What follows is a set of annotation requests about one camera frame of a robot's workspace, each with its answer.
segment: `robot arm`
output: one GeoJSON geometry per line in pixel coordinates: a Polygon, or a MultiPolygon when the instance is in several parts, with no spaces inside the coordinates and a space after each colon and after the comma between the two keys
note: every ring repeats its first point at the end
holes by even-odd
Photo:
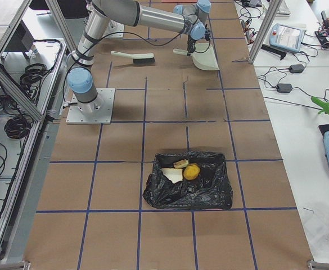
{"type": "Polygon", "coordinates": [[[93,45],[100,41],[110,20],[137,26],[145,25],[188,35],[188,55],[195,50],[194,44],[203,38],[209,39],[205,21],[211,8],[209,0],[198,0],[196,4],[179,5],[174,12],[167,12],[142,6],[133,0],[92,0],[87,26],[77,49],[72,52],[73,59],[87,68],[93,65],[93,45]]]}

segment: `yellow fruit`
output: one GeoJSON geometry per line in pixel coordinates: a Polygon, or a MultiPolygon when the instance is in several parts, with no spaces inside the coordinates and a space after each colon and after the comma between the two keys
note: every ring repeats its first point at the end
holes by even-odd
{"type": "Polygon", "coordinates": [[[200,168],[197,164],[189,164],[183,172],[183,176],[186,180],[194,180],[200,173],[200,168]]]}

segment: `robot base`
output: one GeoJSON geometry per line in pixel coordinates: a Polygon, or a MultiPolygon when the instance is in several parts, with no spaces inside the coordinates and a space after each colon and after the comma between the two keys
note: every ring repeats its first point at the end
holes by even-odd
{"type": "MultiPolygon", "coordinates": [[[[67,116],[67,124],[110,124],[113,112],[114,103],[114,88],[97,88],[98,95],[104,100],[101,108],[92,113],[84,114],[77,106],[69,108],[67,116]]],[[[71,102],[77,102],[76,97],[73,95],[71,102]]]]}

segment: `gray floor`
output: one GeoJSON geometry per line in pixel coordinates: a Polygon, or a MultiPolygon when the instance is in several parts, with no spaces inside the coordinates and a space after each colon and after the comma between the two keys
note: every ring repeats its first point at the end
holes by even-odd
{"type": "Polygon", "coordinates": [[[326,12],[327,17],[329,17],[329,0],[314,0],[313,3],[309,5],[319,21],[322,20],[321,12],[323,10],[326,12]]]}

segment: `black plastic bag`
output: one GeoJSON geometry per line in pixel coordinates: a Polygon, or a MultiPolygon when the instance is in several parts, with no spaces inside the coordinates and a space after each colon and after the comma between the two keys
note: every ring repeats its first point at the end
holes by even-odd
{"type": "Polygon", "coordinates": [[[226,159],[223,154],[213,152],[156,154],[143,197],[152,207],[160,209],[229,209],[233,191],[226,159]],[[173,168],[173,163],[183,159],[196,163],[200,174],[194,180],[173,183],[161,169],[173,168]]]}

